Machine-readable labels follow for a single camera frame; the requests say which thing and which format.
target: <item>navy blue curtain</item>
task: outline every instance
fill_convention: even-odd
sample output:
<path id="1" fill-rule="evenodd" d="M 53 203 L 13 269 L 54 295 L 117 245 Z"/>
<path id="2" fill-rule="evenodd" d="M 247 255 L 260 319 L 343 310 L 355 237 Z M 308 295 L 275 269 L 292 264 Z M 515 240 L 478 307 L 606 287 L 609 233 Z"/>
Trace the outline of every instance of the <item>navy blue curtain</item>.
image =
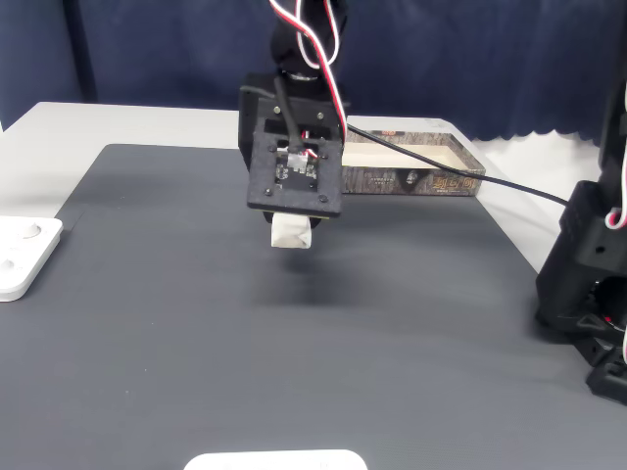
<path id="1" fill-rule="evenodd" d="M 82 94 L 61 0 L 0 0 L 0 122 Z"/>
<path id="2" fill-rule="evenodd" d="M 88 101 L 236 109 L 244 74 L 273 69 L 266 0 L 65 3 Z M 624 0 L 348 4 L 337 74 L 351 114 L 444 118 L 484 140 L 600 136 Z"/>

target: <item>white object in gripper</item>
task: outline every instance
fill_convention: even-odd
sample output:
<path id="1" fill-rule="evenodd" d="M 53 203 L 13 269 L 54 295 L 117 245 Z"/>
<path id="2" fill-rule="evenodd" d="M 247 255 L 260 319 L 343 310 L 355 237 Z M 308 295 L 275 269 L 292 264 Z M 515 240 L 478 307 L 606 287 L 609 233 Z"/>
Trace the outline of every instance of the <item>white object in gripper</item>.
<path id="1" fill-rule="evenodd" d="M 307 249 L 312 246 L 312 225 L 306 215 L 277 212 L 272 217 L 274 248 Z"/>

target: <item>black cable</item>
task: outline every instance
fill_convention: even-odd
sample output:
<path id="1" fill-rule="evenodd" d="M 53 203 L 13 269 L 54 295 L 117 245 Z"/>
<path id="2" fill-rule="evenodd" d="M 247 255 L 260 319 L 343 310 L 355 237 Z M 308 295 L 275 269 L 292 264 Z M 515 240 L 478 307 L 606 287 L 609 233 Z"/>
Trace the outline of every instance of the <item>black cable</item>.
<path id="1" fill-rule="evenodd" d="M 287 94 L 285 81 L 283 81 L 282 76 L 278 75 L 274 78 L 274 89 L 276 90 L 276 101 L 278 101 L 278 107 L 281 109 L 281 114 L 283 115 L 285 125 L 287 126 L 287 135 L 290 140 L 289 151 L 295 153 L 300 152 L 304 147 L 303 138 L 301 137 L 301 131 L 298 128 L 298 124 L 294 119 L 294 112 L 292 110 L 292 105 L 290 104 L 290 97 Z"/>
<path id="2" fill-rule="evenodd" d="M 275 100 L 276 95 L 274 93 L 270 93 L 259 86 L 250 86 L 250 85 L 242 85 L 239 88 L 241 91 L 245 91 L 246 93 L 255 93 L 256 95 L 263 96 L 264 98 L 268 98 L 269 100 Z"/>
<path id="3" fill-rule="evenodd" d="M 353 125 L 349 124 L 349 130 L 352 132 L 355 132 L 356 134 L 360 135 L 361 137 L 364 137 L 368 140 L 371 140 L 372 142 L 376 142 L 377 144 L 380 144 L 384 147 L 387 147 L 388 149 L 392 149 L 395 150 L 397 152 L 400 152 L 402 154 L 405 154 L 409 157 L 412 157 L 414 159 L 420 160 L 422 162 L 425 162 L 426 164 L 430 164 L 433 165 L 437 168 L 443 169 L 444 171 L 448 171 L 450 173 L 454 173 L 454 174 L 458 174 L 459 176 L 465 176 L 467 178 L 473 178 L 473 179 L 479 179 L 481 181 L 488 181 L 489 183 L 495 183 L 495 184 L 500 184 L 502 186 L 506 186 L 507 188 L 511 188 L 511 189 L 517 189 L 518 191 L 523 191 L 525 193 L 529 193 L 529 194 L 533 194 L 534 196 L 539 196 L 541 198 L 545 198 L 548 199 L 549 201 L 553 201 L 554 203 L 558 203 L 558 204 L 562 204 L 563 206 L 567 206 L 568 205 L 568 201 L 559 198 L 558 196 L 554 196 L 553 194 L 549 194 L 549 193 L 545 193 L 544 191 L 538 191 L 537 189 L 532 189 L 532 188 L 528 188 L 527 186 L 522 186 L 520 184 L 516 184 L 516 183 L 512 183 L 510 181 L 506 181 L 504 179 L 499 179 L 499 178 L 493 178 L 492 176 L 485 176 L 482 174 L 474 174 L 474 173 L 470 173 L 467 171 L 463 171 L 462 169 L 457 169 L 457 168 L 453 168 L 451 166 L 446 166 L 445 164 L 439 164 L 438 162 L 428 159 L 426 157 L 423 157 L 420 154 L 411 152 L 409 150 L 404 149 L 403 147 L 399 147 L 398 145 L 394 145 L 390 142 L 388 142 L 387 140 L 383 140 L 379 137 L 377 137 L 376 135 L 372 135 L 369 132 L 366 132 L 364 130 L 361 129 L 357 129 L 356 127 L 354 127 Z"/>

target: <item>gray table mat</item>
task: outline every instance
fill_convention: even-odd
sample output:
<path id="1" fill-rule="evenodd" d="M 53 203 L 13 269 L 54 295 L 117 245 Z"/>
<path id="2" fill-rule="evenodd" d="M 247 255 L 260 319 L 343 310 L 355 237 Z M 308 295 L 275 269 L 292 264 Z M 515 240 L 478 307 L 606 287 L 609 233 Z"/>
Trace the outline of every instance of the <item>gray table mat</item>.
<path id="1" fill-rule="evenodd" d="M 534 325 L 535 274 L 477 201 L 347 197 L 288 252 L 246 185 L 235 151 L 103 151 L 0 305 L 0 468 L 297 448 L 371 470 L 624 465 L 627 409 Z"/>

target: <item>white wire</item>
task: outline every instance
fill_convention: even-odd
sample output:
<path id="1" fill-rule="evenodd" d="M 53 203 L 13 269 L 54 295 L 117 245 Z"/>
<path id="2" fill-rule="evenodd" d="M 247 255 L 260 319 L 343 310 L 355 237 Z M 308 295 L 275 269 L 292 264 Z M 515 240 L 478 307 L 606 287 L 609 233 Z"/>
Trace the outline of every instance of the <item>white wire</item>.
<path id="1" fill-rule="evenodd" d="M 296 18 L 299 21 L 301 21 L 301 15 L 303 11 L 303 2 L 305 2 L 305 0 L 296 0 Z M 335 49 L 333 50 L 333 55 L 331 56 L 331 59 L 329 59 L 329 65 L 331 65 L 335 62 L 335 59 L 337 59 L 337 55 L 340 52 L 340 31 L 337 27 L 337 22 L 335 21 L 335 15 L 333 15 L 333 7 L 331 6 L 331 0 L 324 0 L 324 3 L 325 3 L 326 11 L 328 12 L 328 15 L 329 15 L 329 20 L 331 21 L 331 30 L 333 31 L 333 41 L 335 42 Z M 303 33 L 298 32 L 296 34 L 296 38 L 298 39 L 298 48 L 301 50 L 301 55 L 303 56 L 303 59 L 305 60 L 307 65 L 311 67 L 312 69 L 318 70 L 320 68 L 320 65 L 312 61 L 307 55 L 307 50 L 305 49 L 305 44 L 303 43 Z"/>
<path id="2" fill-rule="evenodd" d="M 326 53 L 324 52 L 324 48 L 322 47 L 322 43 L 315 35 L 315 32 L 305 23 L 297 19 L 290 12 L 281 7 L 276 0 L 268 0 L 270 5 L 274 9 L 274 11 L 282 17 L 284 20 L 289 21 L 297 26 L 297 28 L 313 43 L 313 46 L 316 50 L 316 54 L 322 64 L 322 70 L 326 76 L 326 81 L 329 85 L 329 90 L 331 92 L 331 96 L 333 98 L 333 102 L 338 114 L 338 118 L 340 119 L 340 124 L 342 125 L 342 131 L 344 132 L 342 138 L 346 140 L 346 136 L 348 135 L 348 123 L 346 121 L 346 113 L 344 112 L 344 105 L 342 104 L 342 98 L 340 97 L 340 92 L 337 88 L 337 84 L 335 83 L 335 77 L 333 76 L 333 71 L 329 65 L 329 61 L 326 58 Z"/>
<path id="3" fill-rule="evenodd" d="M 627 110 L 627 89 L 625 90 L 625 110 Z M 625 147 L 625 155 L 623 157 L 623 169 L 620 174 L 620 196 L 621 208 L 613 208 L 608 215 L 605 216 L 605 226 L 610 230 L 618 230 L 627 225 L 627 146 Z M 620 213 L 620 219 L 612 223 L 613 219 Z"/>

